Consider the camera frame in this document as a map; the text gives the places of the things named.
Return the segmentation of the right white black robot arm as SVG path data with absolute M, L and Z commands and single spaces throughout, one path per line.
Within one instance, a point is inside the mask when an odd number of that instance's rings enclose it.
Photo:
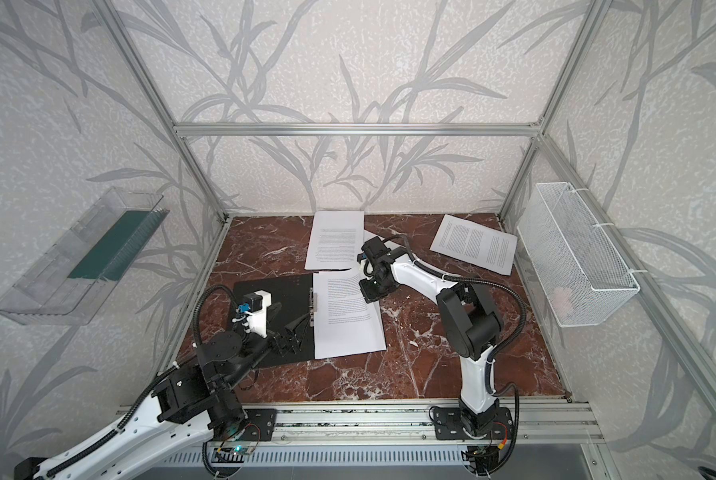
M 460 356 L 462 390 L 460 409 L 470 434 L 479 436 L 492 423 L 506 393 L 495 386 L 496 357 L 515 342 L 528 320 L 528 306 L 512 288 L 477 277 L 463 277 L 430 266 L 416 256 L 406 235 L 394 236 L 403 244 L 390 247 L 374 236 L 365 241 L 357 261 L 364 278 L 359 287 L 367 303 L 375 303 L 407 286 L 435 303 L 449 345 Z M 507 336 L 502 314 L 492 291 L 499 289 L 518 305 L 519 321 Z

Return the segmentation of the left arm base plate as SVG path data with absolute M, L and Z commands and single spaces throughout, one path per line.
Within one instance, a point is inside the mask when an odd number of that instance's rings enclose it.
M 278 410 L 274 408 L 251 408 L 246 410 L 247 419 L 241 425 L 235 442 L 269 442 L 276 426 Z

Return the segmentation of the printed paper sheet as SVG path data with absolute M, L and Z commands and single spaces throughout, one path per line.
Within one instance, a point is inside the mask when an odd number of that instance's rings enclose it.
M 370 232 L 368 230 L 364 231 L 364 241 L 365 242 L 370 241 L 373 238 L 379 238 L 379 235 L 376 233 Z

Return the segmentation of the hidden printed sheet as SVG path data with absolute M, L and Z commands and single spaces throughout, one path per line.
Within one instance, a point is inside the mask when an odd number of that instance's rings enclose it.
M 360 268 L 313 275 L 317 360 L 387 348 L 379 303 L 367 303 L 359 287 L 364 278 Z

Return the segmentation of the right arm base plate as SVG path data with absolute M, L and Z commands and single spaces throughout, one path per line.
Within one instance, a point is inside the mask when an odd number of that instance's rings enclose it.
M 467 408 L 432 406 L 429 418 L 437 440 L 494 440 L 506 442 L 514 436 L 515 422 L 508 407 L 493 405 L 475 414 Z

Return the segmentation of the beige black ring binder folder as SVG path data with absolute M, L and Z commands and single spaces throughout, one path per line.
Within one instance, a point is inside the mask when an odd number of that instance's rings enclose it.
M 285 333 L 285 325 L 295 318 L 306 314 L 312 314 L 311 326 L 307 330 L 307 336 L 301 342 L 301 352 L 296 357 L 264 359 L 260 363 L 262 368 L 279 366 L 288 363 L 299 363 L 317 360 L 314 356 L 315 335 L 314 335 L 314 289 L 313 275 L 315 273 L 291 275 L 260 280 L 248 280 L 238 282 L 235 285 L 235 293 L 243 298 L 245 294 L 265 290 L 272 294 L 272 302 L 281 306 L 280 310 L 267 317 L 267 333 L 275 332 L 281 335 Z

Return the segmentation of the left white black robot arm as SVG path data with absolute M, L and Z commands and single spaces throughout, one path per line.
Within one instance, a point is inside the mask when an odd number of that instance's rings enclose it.
M 301 350 L 307 314 L 270 331 L 275 307 L 241 311 L 227 330 L 197 347 L 194 357 L 154 378 L 129 410 L 108 427 L 51 458 L 30 457 L 14 469 L 17 479 L 130 479 L 194 445 L 212 456 L 218 441 L 260 441 L 272 436 L 273 409 L 247 411 L 235 389 L 271 353 Z

